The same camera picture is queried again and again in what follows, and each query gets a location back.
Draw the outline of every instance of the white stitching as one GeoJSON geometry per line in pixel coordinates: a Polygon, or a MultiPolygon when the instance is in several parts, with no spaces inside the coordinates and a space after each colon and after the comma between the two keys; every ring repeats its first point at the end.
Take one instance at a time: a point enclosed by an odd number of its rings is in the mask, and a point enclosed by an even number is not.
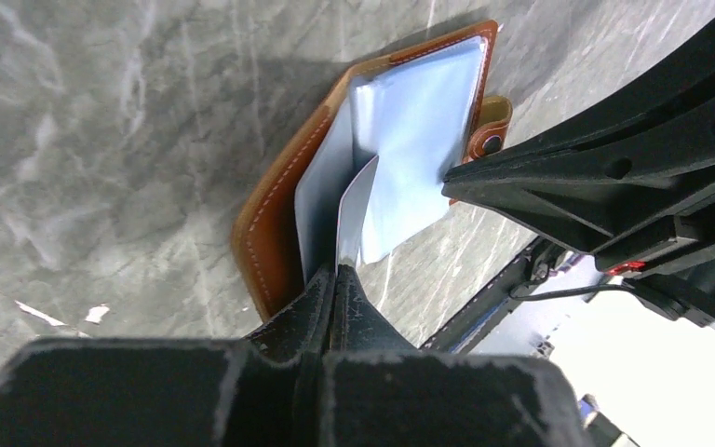
{"type": "Polygon", "coordinates": [[[483,33],[484,31],[488,31],[488,30],[489,30],[489,28],[479,28],[479,29],[477,29],[473,34],[468,34],[468,35],[464,36],[463,38],[458,39],[458,40],[455,40],[455,41],[446,40],[445,42],[439,44],[438,46],[432,47],[432,48],[430,48],[430,49],[424,51],[423,53],[417,53],[417,54],[414,54],[414,55],[412,55],[412,56],[408,56],[407,58],[404,58],[404,59],[402,59],[402,60],[400,60],[400,61],[395,61],[395,63],[403,63],[403,62],[406,62],[406,61],[411,61],[411,60],[413,60],[413,59],[420,59],[420,58],[422,58],[423,56],[425,56],[425,55],[427,55],[427,54],[431,54],[431,53],[433,53],[433,52],[435,52],[435,51],[437,51],[437,50],[439,50],[439,49],[443,49],[443,48],[445,48],[445,47],[449,47],[449,46],[451,46],[451,45],[453,45],[453,44],[455,44],[455,43],[457,43],[457,42],[461,42],[461,41],[467,40],[467,39],[469,39],[470,37],[475,37],[475,36],[477,36],[477,35],[483,33]]]}
{"type": "Polygon", "coordinates": [[[246,246],[248,247],[248,251],[250,252],[250,259],[253,260],[253,266],[255,267],[255,272],[256,276],[259,279],[259,282],[262,285],[262,290],[264,291],[264,295],[269,298],[270,297],[270,290],[267,288],[267,283],[264,280],[264,275],[262,274],[262,268],[259,265],[259,258],[256,256],[256,251],[253,249],[253,243],[250,240],[250,233],[253,232],[253,230],[256,228],[256,223],[259,222],[259,218],[262,217],[262,214],[264,213],[264,208],[266,208],[267,204],[270,203],[270,198],[273,197],[273,195],[276,193],[277,188],[280,186],[281,182],[283,182],[284,178],[286,178],[287,174],[289,174],[289,171],[294,167],[294,164],[297,163],[297,160],[300,159],[302,154],[308,149],[308,147],[311,145],[311,142],[314,140],[314,138],[319,134],[319,132],[322,130],[322,128],[327,124],[328,119],[327,117],[319,123],[319,126],[314,129],[314,132],[311,134],[310,137],[308,137],[308,141],[305,142],[303,147],[300,149],[300,151],[297,153],[297,156],[292,159],[291,163],[286,167],[286,170],[284,173],[276,180],[276,183],[273,185],[272,190],[270,191],[270,194],[267,195],[267,199],[264,200],[264,203],[262,206],[259,208],[259,211],[256,214],[256,218],[253,219],[253,225],[250,226],[248,229],[249,237],[248,241],[246,242],[246,246]]]}

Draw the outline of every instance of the black cable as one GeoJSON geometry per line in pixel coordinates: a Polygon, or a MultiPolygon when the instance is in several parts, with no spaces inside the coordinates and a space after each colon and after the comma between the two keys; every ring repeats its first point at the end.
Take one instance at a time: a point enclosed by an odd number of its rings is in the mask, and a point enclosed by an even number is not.
{"type": "Polygon", "coordinates": [[[517,301],[545,301],[554,300],[556,298],[566,298],[569,296],[587,295],[589,293],[598,293],[600,291],[627,291],[634,294],[634,291],[627,286],[616,284],[599,284],[596,286],[580,287],[578,289],[569,289],[566,291],[548,291],[546,293],[538,293],[536,295],[519,296],[519,290],[530,286],[530,284],[521,284],[515,287],[509,296],[517,301]]]}

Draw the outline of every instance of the grey marble surface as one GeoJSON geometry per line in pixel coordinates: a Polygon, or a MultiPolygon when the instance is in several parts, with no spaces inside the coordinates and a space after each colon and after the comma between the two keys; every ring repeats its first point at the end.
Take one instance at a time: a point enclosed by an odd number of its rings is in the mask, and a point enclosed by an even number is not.
{"type": "MultiPolygon", "coordinates": [[[[256,327],[231,225],[352,61],[497,20],[488,91],[515,103],[514,143],[713,16],[715,0],[1,0],[0,364],[38,335],[256,327]],[[102,322],[86,322],[102,304],[102,322]]],[[[530,237],[456,205],[359,273],[419,344],[530,237]]]]}

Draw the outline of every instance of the red light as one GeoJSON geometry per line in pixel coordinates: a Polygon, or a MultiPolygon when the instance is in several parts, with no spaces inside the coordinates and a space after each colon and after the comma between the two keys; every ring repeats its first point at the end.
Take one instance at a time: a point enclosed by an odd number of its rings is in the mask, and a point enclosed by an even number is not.
{"type": "Polygon", "coordinates": [[[630,263],[620,264],[617,267],[613,267],[607,271],[607,275],[612,275],[617,277],[623,275],[626,272],[639,272],[641,268],[645,266],[643,261],[632,261],[630,263]]]}

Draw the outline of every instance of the wallet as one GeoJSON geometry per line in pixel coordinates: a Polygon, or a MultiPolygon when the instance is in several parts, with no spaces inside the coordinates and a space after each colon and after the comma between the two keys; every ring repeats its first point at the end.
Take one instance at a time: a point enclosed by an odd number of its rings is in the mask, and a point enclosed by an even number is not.
{"type": "Polygon", "coordinates": [[[260,179],[232,229],[264,321],[328,264],[383,259],[442,218],[445,172],[502,149],[512,107],[483,98],[485,21],[350,67],[260,179]]]}

